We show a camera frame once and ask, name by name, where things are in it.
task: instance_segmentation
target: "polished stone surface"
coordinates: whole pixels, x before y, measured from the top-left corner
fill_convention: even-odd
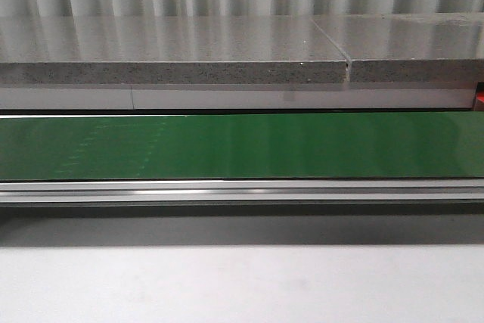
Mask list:
[[[0,18],[3,84],[342,82],[308,17]]]
[[[484,14],[314,16],[343,50],[351,82],[484,79]]]

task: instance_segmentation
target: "conveyor belt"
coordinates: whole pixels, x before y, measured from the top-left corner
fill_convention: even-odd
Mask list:
[[[0,202],[484,197],[480,112],[4,116],[0,142]]]

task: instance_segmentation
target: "aluminum rail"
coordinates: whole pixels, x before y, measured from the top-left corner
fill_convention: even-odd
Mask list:
[[[484,179],[0,183],[0,207],[484,202]]]

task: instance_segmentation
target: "gray speckled stone slab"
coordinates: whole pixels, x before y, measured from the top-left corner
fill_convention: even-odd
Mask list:
[[[0,18],[0,84],[341,83],[309,17]]]
[[[314,16],[347,56],[350,82],[484,80],[484,14]]]

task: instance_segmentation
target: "green conveyor belt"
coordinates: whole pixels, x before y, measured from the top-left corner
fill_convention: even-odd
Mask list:
[[[0,179],[484,177],[484,113],[0,119]]]

